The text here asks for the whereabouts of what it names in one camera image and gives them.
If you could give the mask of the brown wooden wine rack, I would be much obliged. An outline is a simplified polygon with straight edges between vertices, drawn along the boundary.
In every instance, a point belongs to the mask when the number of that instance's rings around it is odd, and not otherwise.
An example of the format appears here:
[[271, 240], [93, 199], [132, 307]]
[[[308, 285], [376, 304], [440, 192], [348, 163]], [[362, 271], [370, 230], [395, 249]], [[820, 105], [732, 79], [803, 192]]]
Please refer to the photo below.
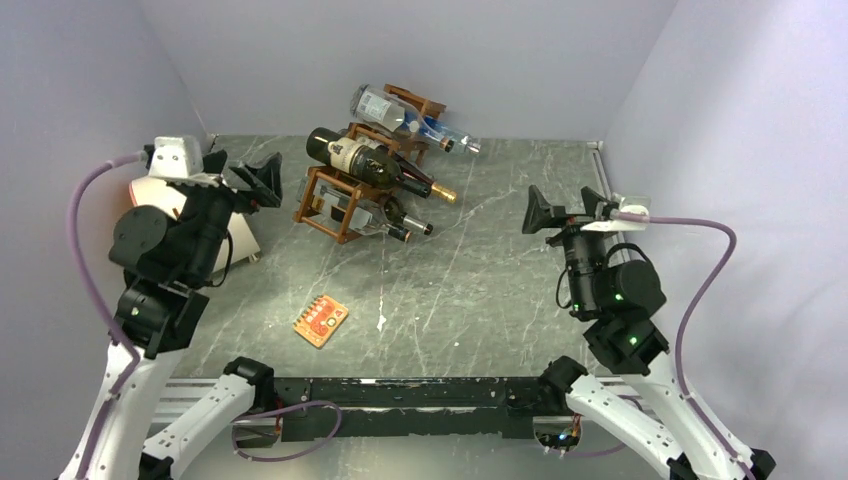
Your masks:
[[456, 201], [455, 191], [420, 167], [428, 151], [454, 148], [452, 138], [431, 126], [445, 109], [395, 85], [357, 87], [353, 122], [338, 131], [318, 127], [307, 138], [307, 155], [317, 164], [301, 180], [294, 221], [339, 244], [372, 235], [401, 242], [431, 235], [432, 224], [412, 215], [397, 195]]

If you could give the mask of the dark green wine bottle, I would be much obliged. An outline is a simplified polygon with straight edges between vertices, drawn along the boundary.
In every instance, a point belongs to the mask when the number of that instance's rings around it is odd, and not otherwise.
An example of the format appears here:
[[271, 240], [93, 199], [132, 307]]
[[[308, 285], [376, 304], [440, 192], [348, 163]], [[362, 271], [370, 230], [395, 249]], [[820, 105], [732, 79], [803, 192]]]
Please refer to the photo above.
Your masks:
[[373, 149], [324, 127], [315, 128], [309, 134], [306, 153], [325, 165], [381, 190], [401, 188], [414, 194], [415, 186], [425, 187], [425, 184], [418, 182], [408, 185], [400, 166], [387, 152]]

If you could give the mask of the clear bottle white label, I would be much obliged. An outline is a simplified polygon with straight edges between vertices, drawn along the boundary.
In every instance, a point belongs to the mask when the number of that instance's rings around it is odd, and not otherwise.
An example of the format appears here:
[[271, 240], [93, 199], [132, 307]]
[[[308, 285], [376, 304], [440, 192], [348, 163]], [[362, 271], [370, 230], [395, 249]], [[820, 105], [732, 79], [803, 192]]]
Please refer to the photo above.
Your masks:
[[461, 143], [454, 142], [450, 138], [442, 138], [436, 143], [435, 141], [430, 142], [413, 135], [406, 129], [404, 122], [404, 113], [407, 110], [420, 113], [421, 115], [432, 116], [439, 120], [435, 115], [422, 113], [411, 102], [402, 99], [398, 94], [388, 93], [371, 84], [360, 85], [355, 90], [350, 104], [351, 114], [355, 118], [384, 133], [388, 133], [393, 139], [426, 142], [446, 153], [479, 154], [481, 152], [481, 140], [465, 131], [467, 137]]

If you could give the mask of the brown bottle gold foil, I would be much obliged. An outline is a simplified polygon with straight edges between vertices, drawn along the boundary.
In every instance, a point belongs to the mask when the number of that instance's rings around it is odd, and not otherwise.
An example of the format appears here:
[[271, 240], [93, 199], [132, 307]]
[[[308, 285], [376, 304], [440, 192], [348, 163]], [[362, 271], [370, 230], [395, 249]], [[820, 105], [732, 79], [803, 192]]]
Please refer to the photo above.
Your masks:
[[455, 191], [436, 183], [431, 176], [423, 172], [416, 164], [411, 163], [400, 153], [392, 151], [390, 149], [391, 141], [386, 143], [387, 137], [384, 135], [360, 124], [351, 124], [347, 129], [339, 130], [339, 133], [373, 149], [389, 153], [400, 166], [408, 185], [412, 185], [415, 182], [421, 185], [425, 184], [425, 187], [415, 186], [415, 195], [422, 198], [435, 196], [451, 204], [456, 202], [458, 194]]

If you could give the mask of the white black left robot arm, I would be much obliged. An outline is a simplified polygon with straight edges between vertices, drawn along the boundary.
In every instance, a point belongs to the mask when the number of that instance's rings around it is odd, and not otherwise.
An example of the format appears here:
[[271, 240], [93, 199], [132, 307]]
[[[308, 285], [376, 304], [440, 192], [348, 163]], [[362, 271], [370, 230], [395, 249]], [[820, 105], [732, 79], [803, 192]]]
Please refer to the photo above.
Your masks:
[[256, 165], [234, 164], [241, 190], [223, 179], [226, 158], [224, 151], [199, 155], [153, 145], [135, 154], [186, 201], [176, 217], [142, 205], [116, 223], [109, 258], [123, 269], [125, 288], [114, 310], [81, 269], [110, 344], [100, 391], [63, 478], [176, 479], [238, 416], [261, 416], [277, 405], [273, 369], [240, 357], [204, 398], [149, 435], [160, 395], [208, 304], [204, 289], [222, 245], [231, 242], [231, 216], [282, 202], [279, 153]]

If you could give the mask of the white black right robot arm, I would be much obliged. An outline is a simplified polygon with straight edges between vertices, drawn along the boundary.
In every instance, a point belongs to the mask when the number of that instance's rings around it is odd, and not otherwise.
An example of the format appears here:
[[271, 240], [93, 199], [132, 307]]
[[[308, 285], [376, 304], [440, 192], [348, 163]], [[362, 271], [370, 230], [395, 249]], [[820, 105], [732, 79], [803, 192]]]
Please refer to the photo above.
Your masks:
[[666, 304], [659, 274], [633, 243], [608, 244], [619, 232], [657, 222], [646, 197], [607, 198], [586, 187], [584, 209], [571, 213], [528, 190], [526, 234], [548, 229], [547, 242], [563, 250], [559, 285], [567, 287], [569, 314], [587, 324], [584, 337], [595, 359], [640, 397], [633, 404], [609, 391], [569, 357], [540, 376], [539, 398], [550, 413], [570, 409], [638, 454], [664, 479], [765, 479], [773, 456], [733, 434], [687, 382], [683, 340], [668, 340], [654, 323]]

